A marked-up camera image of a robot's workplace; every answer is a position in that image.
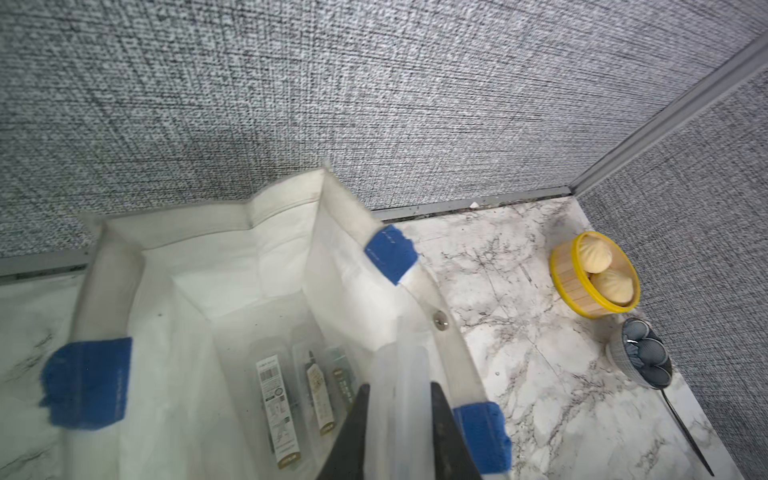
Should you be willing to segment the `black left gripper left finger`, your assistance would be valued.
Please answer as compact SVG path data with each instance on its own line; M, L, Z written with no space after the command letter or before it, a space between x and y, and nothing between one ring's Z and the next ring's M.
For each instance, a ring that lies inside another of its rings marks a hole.
M362 385L317 480L363 480L370 385Z

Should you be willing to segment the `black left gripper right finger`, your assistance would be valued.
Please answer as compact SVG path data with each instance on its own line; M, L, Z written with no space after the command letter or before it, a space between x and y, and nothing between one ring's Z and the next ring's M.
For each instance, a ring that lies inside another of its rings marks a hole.
M481 480L441 386L430 383L434 468L437 480Z

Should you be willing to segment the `clear compass case white label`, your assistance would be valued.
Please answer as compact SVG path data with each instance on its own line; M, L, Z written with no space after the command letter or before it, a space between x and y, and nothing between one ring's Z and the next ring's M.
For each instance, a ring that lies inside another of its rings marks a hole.
M368 379L366 479L435 479L433 326L401 317L373 355Z

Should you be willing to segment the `clear compass case barcode label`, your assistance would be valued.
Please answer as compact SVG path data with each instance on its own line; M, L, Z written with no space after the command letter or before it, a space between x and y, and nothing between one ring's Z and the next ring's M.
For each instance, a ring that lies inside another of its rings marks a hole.
M301 460L301 449L279 357L263 358L256 368L276 466L285 470Z

